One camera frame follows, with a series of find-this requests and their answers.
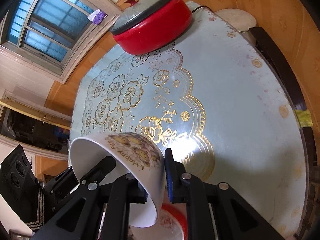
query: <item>pan lid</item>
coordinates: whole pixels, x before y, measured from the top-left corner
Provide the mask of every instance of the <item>pan lid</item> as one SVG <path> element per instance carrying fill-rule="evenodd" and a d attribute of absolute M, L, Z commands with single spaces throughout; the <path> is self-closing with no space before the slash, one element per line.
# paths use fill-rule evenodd
<path fill-rule="evenodd" d="M 131 27 L 137 25 L 139 22 L 159 10 L 166 5 L 170 0 L 128 0 L 132 5 L 126 8 L 120 17 L 111 27 L 111 33 L 118 35 Z"/>

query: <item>screw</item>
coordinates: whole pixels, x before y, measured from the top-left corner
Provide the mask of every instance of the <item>screw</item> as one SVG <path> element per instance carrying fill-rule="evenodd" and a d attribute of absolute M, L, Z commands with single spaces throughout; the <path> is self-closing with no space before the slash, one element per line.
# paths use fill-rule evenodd
<path fill-rule="evenodd" d="M 126 179 L 134 179 L 134 176 L 132 175 L 132 173 L 128 173 L 126 176 L 125 176 Z"/>
<path fill-rule="evenodd" d="M 190 173 L 187 173 L 187 172 L 182 173 L 181 178 L 183 178 L 183 179 L 190 179 L 190 178 L 191 178 L 191 174 L 190 174 Z"/>
<path fill-rule="evenodd" d="M 222 182 L 219 184 L 219 188 L 222 190 L 227 190 L 229 188 L 229 185 L 225 182 Z"/>
<path fill-rule="evenodd" d="M 88 185 L 88 189 L 89 190 L 95 190 L 97 187 L 98 187 L 98 185 L 96 183 L 93 183 L 93 182 Z"/>

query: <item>round stool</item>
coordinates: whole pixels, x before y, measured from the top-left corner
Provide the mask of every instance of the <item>round stool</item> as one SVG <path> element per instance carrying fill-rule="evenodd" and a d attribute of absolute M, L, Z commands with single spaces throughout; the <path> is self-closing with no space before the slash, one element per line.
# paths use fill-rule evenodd
<path fill-rule="evenodd" d="M 239 9 L 223 9 L 215 14 L 236 28 L 252 46 L 255 46 L 256 40 L 249 32 L 249 28 L 255 27 L 257 21 L 250 13 Z"/>

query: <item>lid handle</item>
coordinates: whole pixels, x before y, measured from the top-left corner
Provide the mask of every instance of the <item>lid handle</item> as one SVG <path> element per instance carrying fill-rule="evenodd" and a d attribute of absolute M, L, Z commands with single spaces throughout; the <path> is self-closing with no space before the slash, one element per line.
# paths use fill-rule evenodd
<path fill-rule="evenodd" d="M 125 1 L 125 3 L 130 3 L 131 4 L 130 6 L 136 4 L 137 2 L 138 1 L 135 1 L 135 0 L 127 0 L 127 1 Z"/>

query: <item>red electric pan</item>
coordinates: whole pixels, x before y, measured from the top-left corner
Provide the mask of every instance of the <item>red electric pan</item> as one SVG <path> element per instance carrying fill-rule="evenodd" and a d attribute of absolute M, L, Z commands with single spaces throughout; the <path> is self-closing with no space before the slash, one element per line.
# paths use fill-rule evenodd
<path fill-rule="evenodd" d="M 141 55 L 173 41 L 189 26 L 192 14 L 183 0 L 128 0 L 111 27 L 113 38 L 129 54 Z"/>

